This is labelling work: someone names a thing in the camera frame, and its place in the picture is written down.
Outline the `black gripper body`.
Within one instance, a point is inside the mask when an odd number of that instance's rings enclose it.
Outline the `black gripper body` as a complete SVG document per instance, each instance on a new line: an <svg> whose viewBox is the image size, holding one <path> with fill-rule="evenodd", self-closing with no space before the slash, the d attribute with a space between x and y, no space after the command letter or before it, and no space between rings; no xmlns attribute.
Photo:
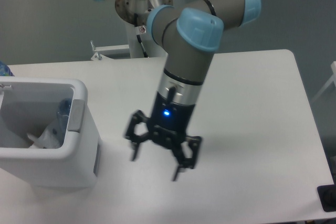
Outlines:
<svg viewBox="0 0 336 224"><path fill-rule="evenodd" d="M169 150L179 150L188 142L196 150L196 137L186 133L195 105L169 102L159 93L156 95L152 113L148 119L150 140Z"/></svg>

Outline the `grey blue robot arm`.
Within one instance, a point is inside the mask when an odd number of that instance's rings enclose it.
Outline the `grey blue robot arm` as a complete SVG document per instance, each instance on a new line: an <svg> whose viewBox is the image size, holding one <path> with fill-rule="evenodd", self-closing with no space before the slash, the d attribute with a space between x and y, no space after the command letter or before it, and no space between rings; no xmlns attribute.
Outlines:
<svg viewBox="0 0 336 224"><path fill-rule="evenodd" d="M147 8L146 31L167 59L151 115L136 111L125 132L135 154L150 140L173 153L176 174L196 166L202 138L189 136L186 129L213 55L225 30L252 22L260 12L261 0L199 0L180 9Z"/></svg>

